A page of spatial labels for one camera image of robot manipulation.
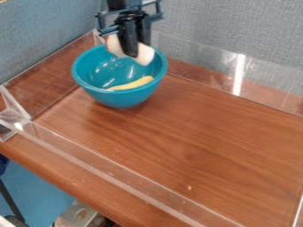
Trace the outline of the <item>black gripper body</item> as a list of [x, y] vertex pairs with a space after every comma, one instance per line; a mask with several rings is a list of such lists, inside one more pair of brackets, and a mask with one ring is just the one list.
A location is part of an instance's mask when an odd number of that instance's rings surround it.
[[99, 22], [99, 35], [106, 37], [119, 33], [119, 22], [125, 19], [138, 21], [147, 18], [151, 23], [163, 19], [162, 0], [105, 0], [106, 9], [95, 18]]

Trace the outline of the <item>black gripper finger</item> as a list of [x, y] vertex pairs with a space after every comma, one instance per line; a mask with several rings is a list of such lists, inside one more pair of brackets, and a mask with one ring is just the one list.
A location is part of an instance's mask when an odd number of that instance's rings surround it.
[[139, 45], [134, 20], [122, 20], [119, 22], [119, 40], [125, 54], [137, 58], [139, 54]]
[[139, 41], [146, 44], [151, 45], [153, 44], [153, 23], [151, 20], [145, 18], [138, 21], [138, 37]]

